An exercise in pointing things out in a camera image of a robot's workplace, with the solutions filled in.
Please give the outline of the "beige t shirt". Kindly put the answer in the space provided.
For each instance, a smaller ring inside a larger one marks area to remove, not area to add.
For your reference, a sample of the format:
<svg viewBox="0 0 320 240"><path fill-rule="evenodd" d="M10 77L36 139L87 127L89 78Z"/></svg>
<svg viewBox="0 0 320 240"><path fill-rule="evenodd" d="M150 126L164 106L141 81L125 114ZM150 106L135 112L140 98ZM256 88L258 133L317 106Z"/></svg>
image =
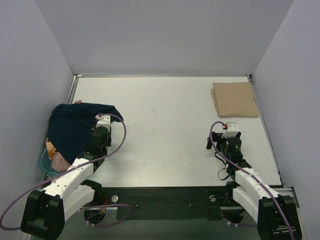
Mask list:
<svg viewBox="0 0 320 240"><path fill-rule="evenodd" d="M211 97L219 117L259 117L254 91L249 82L214 82Z"/></svg>

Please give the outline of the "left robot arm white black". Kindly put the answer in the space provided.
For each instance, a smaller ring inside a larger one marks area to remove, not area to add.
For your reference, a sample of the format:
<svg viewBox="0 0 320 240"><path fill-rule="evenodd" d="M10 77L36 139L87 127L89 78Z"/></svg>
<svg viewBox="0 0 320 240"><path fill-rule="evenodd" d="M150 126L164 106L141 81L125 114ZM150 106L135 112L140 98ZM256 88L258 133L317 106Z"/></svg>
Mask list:
<svg viewBox="0 0 320 240"><path fill-rule="evenodd" d="M42 190L33 190L27 197L20 229L43 240L56 240L66 221L82 207L107 203L102 185L88 177L104 162L111 146L111 126L98 125L91 130L91 140L79 153L71 172L57 177Z"/></svg>

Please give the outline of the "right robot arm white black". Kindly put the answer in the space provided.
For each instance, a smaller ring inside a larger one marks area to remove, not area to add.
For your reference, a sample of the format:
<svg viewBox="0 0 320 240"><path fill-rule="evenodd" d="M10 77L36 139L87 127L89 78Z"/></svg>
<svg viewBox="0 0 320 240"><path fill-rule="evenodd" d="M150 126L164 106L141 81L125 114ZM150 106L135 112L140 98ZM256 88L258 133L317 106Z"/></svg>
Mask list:
<svg viewBox="0 0 320 240"><path fill-rule="evenodd" d="M293 197L282 195L258 177L241 152L240 133L225 138L211 132L206 148L224 163L231 186L223 192L229 205L238 203L254 219L262 240L300 240L302 230Z"/></svg>

